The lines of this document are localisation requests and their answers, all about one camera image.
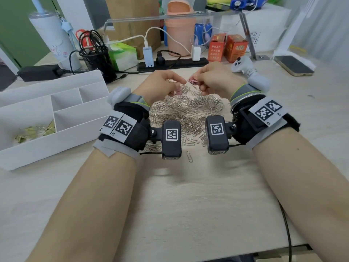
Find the black mesh pen holder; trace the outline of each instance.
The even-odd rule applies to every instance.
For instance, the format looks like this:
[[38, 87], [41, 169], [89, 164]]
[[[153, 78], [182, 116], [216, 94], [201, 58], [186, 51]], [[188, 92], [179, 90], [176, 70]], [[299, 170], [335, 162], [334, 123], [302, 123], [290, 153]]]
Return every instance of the black mesh pen holder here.
[[108, 47], [103, 46], [103, 52], [91, 51], [89, 55], [79, 52], [79, 54], [85, 61], [89, 71], [101, 71], [106, 83], [111, 83], [116, 79], [116, 73], [109, 57]]

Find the forearm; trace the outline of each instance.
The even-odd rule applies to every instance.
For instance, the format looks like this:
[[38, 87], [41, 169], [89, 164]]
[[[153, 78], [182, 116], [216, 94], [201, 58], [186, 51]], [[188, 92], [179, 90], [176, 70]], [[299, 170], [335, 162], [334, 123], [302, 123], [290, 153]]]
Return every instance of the forearm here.
[[253, 149], [286, 213], [324, 261], [346, 261], [349, 182], [305, 138], [283, 129]]
[[95, 149], [59, 201], [27, 262], [112, 261], [126, 220], [136, 161]]

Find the person's left hand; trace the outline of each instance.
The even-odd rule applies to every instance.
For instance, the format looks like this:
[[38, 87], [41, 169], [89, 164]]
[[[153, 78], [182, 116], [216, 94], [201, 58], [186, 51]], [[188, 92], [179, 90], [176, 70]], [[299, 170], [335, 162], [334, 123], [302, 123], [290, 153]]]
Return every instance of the person's left hand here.
[[180, 85], [186, 83], [187, 81], [183, 77], [173, 71], [156, 70], [133, 93], [143, 96], [146, 103], [151, 106], [156, 101], [164, 100], [167, 95], [174, 96], [175, 92], [180, 89]]

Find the black power strip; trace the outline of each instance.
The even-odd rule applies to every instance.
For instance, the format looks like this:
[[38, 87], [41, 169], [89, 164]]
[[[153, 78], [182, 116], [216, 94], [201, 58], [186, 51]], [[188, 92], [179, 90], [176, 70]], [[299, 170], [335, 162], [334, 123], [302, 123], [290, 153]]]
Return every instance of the black power strip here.
[[147, 67], [145, 62], [138, 63], [137, 71], [153, 72], [155, 70], [169, 70], [169, 69], [181, 69], [181, 68], [192, 68], [192, 67], [202, 67], [209, 64], [206, 58], [201, 58], [200, 61], [193, 61], [192, 59], [180, 59], [173, 67], [171, 67], [177, 60], [167, 60], [165, 65], [157, 65], [154, 61], [154, 67]]

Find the brown paper bag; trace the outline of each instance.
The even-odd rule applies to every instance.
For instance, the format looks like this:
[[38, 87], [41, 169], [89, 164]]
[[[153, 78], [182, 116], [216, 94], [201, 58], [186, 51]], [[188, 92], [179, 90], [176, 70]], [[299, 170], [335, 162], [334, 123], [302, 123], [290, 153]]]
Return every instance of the brown paper bag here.
[[[159, 0], [105, 0], [112, 19], [159, 16]], [[113, 23], [115, 30], [107, 30], [109, 40], [122, 40], [135, 35], [146, 35], [146, 31], [152, 27], [160, 27], [160, 21], [133, 21]], [[152, 29], [147, 36], [148, 45], [152, 50], [161, 45], [160, 30]], [[138, 59], [144, 58], [144, 39], [138, 37], [124, 43], [137, 49]]]

